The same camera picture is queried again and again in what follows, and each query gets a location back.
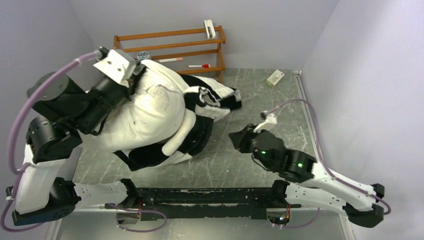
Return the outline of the black white checkered pillowcase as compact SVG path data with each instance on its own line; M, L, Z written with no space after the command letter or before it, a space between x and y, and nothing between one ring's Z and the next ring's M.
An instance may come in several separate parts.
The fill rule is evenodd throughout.
M131 171L187 161L207 145L216 121L242 107L237 88L187 74L152 79L108 121L108 142L102 149Z

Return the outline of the white pillow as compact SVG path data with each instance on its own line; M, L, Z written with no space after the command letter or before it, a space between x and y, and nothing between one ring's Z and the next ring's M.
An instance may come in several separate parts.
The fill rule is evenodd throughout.
M175 71L153 60L143 60L145 71L131 100L113 110L100 135L81 134L82 148L123 152L168 141L163 147L171 156L196 122L186 108L184 90L189 85Z

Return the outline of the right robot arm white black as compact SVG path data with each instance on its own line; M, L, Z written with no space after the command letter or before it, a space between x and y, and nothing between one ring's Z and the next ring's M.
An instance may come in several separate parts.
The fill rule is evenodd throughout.
M332 211L364 228L376 227L384 220L384 208L378 204L385 193L383 185L359 183L336 172L329 174L314 156L287 148L270 131L254 132L254 128L248 124L228 136L237 151L250 154L254 163L283 179L285 187L274 182L272 188L284 197L287 206Z

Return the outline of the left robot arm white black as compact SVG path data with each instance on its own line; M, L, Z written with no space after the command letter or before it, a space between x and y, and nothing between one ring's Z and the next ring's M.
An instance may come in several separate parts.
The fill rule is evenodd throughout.
M88 92L64 73L51 72L27 91L29 103L38 113L26 133L26 162L18 187L9 187L14 197L15 226L42 224L61 219L83 204L129 204L136 200L129 179L115 183L78 187L58 176L59 170L82 144L81 134L96 137L119 103L135 92L138 76L124 84L103 77Z

